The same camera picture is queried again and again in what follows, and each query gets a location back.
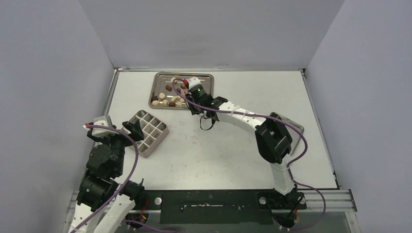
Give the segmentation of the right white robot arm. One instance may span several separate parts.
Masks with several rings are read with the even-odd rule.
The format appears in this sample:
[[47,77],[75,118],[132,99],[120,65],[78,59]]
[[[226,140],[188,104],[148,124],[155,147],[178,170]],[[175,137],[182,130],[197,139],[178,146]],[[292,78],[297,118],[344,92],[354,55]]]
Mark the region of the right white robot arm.
[[290,204],[303,205],[305,198],[298,192],[298,184],[293,178],[290,167],[295,161],[291,158],[297,145],[308,143],[302,126],[275,112],[261,115],[235,105],[223,97],[212,97],[200,84],[187,84],[185,101],[192,115],[201,119],[228,123],[255,136],[260,156],[270,163],[275,180],[276,204],[282,208]]

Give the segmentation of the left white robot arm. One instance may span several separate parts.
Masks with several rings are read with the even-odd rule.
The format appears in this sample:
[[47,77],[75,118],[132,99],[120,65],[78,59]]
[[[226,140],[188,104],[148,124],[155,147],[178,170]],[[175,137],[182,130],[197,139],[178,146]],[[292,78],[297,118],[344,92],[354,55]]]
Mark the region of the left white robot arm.
[[86,174],[80,184],[71,233],[113,233],[134,208],[147,207],[142,182],[115,181],[123,174],[125,149],[137,148],[144,139],[138,120],[122,123],[126,131],[112,125],[109,116],[97,117],[83,127],[87,136],[98,145],[89,153]]

